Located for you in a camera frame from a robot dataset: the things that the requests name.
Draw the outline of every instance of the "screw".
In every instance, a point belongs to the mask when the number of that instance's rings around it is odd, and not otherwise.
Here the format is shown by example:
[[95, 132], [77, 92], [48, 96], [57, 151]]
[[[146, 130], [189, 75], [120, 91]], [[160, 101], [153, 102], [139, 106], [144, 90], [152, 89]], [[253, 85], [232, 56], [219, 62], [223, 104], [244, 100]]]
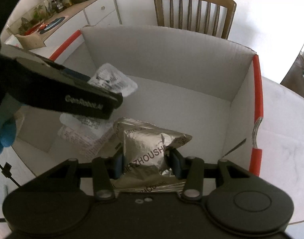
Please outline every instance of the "screw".
[[153, 199], [151, 197], [146, 197], [146, 198], [144, 198], [144, 201], [151, 202], [151, 201], [153, 201]]
[[135, 203], [143, 204], [143, 203], [144, 203], [144, 200], [143, 200], [143, 199], [136, 199], [136, 200], [135, 200]]
[[109, 190], [100, 190], [96, 192], [96, 195], [101, 199], [106, 199], [112, 196], [112, 192]]
[[195, 189], [189, 189], [184, 191], [184, 195], [188, 198], [196, 198], [200, 195], [200, 192]]

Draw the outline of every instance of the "table surface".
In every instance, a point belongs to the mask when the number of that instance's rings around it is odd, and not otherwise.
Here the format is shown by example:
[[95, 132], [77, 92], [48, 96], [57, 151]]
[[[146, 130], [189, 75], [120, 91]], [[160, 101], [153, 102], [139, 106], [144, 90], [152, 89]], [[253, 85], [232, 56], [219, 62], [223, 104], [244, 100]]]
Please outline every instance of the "table surface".
[[290, 223], [304, 220], [304, 98], [262, 78], [264, 119], [257, 145], [263, 150], [260, 177], [294, 202]]

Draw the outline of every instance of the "wall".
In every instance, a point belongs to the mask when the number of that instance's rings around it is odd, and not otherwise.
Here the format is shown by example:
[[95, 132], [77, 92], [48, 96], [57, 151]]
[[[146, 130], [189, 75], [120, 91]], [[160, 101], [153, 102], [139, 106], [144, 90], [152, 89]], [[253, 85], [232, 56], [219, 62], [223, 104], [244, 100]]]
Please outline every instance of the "wall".
[[[153, 0], [116, 0], [126, 25], [157, 25]], [[254, 49], [263, 76], [280, 83], [304, 44], [304, 0], [235, 0], [229, 40]]]
[[0, 34], [0, 41], [2, 43], [4, 43], [7, 40], [7, 38], [10, 37], [10, 33], [8, 31], [6, 31], [6, 28], [7, 28], [7, 26], [5, 25], [1, 34]]

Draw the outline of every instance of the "silver foil bag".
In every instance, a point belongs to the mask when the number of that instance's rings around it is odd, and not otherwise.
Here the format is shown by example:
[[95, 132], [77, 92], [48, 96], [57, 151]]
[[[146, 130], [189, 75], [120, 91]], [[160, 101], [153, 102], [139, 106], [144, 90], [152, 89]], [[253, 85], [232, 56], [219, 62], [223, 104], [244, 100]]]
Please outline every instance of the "silver foil bag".
[[113, 128], [115, 136], [103, 149], [110, 150], [105, 150], [105, 155], [112, 155], [123, 145], [123, 175], [112, 181], [116, 190], [152, 192], [183, 189], [185, 181], [178, 180], [172, 174], [164, 156], [167, 150], [189, 142], [192, 139], [190, 135], [129, 118], [118, 119]]

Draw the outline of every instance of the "white cabinet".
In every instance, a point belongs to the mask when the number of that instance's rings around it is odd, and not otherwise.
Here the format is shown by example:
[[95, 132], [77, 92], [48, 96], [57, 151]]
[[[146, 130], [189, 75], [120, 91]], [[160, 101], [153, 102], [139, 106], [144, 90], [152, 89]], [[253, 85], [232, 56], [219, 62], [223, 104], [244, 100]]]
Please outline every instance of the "white cabinet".
[[116, 10], [111, 12], [108, 16], [106, 16], [103, 20], [101, 20], [97, 26], [106, 27], [106, 26], [117, 26], [120, 25], [119, 18], [117, 16]]
[[88, 25], [84, 12], [81, 11], [58, 28], [49, 38], [44, 41], [44, 44], [49, 46], [60, 46], [65, 42], [74, 32]]
[[88, 17], [89, 24], [96, 25], [115, 9], [114, 0], [97, 0], [84, 10]]

